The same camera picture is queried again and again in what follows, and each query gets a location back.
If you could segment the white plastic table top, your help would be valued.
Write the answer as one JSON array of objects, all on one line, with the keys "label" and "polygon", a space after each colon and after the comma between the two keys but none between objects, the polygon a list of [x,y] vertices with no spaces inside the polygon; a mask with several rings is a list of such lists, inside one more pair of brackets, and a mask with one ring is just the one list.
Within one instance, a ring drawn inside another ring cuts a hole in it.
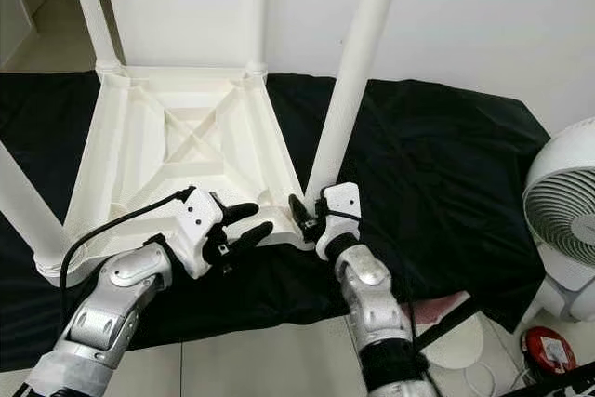
[{"label": "white plastic table top", "polygon": [[302,186],[262,75],[211,67],[102,73],[62,223],[71,245],[60,275],[80,283],[107,258],[156,235],[175,257],[167,237],[183,205],[174,194],[184,189],[211,192],[223,205],[259,206],[251,218],[225,224],[230,241],[271,221],[264,245],[307,247],[288,203]]}]

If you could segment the pink fabric piece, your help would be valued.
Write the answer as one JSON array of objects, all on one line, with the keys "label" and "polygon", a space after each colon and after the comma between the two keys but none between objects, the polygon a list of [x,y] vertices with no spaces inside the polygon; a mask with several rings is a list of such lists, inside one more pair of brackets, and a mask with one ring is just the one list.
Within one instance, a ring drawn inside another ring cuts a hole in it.
[{"label": "pink fabric piece", "polygon": [[469,298],[469,292],[460,291],[445,297],[418,300],[413,304],[414,324],[437,324],[447,313],[454,311]]}]

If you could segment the black table cloth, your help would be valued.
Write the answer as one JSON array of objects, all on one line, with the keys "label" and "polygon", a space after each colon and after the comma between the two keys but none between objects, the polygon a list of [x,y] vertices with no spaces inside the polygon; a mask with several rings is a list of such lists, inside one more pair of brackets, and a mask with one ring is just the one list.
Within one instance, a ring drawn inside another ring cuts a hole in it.
[{"label": "black table cloth", "polygon": [[[4,73],[1,139],[63,216],[100,88],[88,73]],[[360,185],[363,239],[398,269],[400,298],[467,291],[514,332],[545,273],[524,222],[524,177],[549,134],[516,99],[421,81],[370,81],[341,167]],[[279,324],[316,324],[348,308],[330,266],[271,245],[229,273],[182,278],[158,295],[131,349]]]}]

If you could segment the red black round device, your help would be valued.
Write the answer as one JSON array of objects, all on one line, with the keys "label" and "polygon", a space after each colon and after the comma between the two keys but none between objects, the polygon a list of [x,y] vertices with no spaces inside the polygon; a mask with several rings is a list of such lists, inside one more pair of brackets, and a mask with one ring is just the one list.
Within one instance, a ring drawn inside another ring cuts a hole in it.
[{"label": "red black round device", "polygon": [[579,367],[570,343],[548,326],[530,326],[524,330],[520,350],[524,366],[534,379],[560,377]]}]

